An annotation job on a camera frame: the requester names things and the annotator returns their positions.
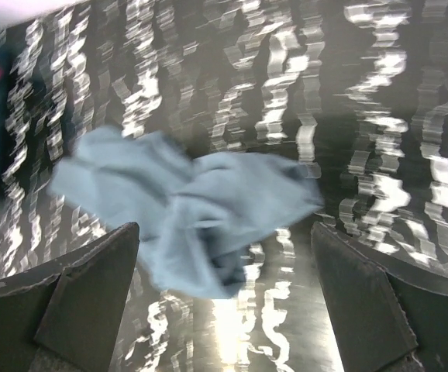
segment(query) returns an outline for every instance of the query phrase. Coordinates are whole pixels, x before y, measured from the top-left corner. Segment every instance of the crumpled fabric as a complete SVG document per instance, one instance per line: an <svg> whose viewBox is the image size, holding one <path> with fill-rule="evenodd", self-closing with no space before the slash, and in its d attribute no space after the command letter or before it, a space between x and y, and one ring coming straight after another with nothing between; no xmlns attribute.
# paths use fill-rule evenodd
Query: crumpled fabric
<svg viewBox="0 0 448 372"><path fill-rule="evenodd" d="M107 126L78 140L48 190L111 228L137 222L152 285L196 298L234 296L246 248L323 206L298 162L230 152L192 160L162 132L127 139Z"/></svg>

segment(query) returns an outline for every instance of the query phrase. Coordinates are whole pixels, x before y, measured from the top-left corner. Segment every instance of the towel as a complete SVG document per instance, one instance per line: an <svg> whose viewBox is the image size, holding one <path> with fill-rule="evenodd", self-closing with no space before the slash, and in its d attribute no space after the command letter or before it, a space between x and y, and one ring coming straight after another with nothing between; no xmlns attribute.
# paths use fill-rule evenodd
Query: towel
<svg viewBox="0 0 448 372"><path fill-rule="evenodd" d="M196 298L234 296L246 248L322 207L298 162L230 152L192 160L162 132L127 139L109 126L78 140L48 190L111 228L137 222L152 285Z"/></svg>

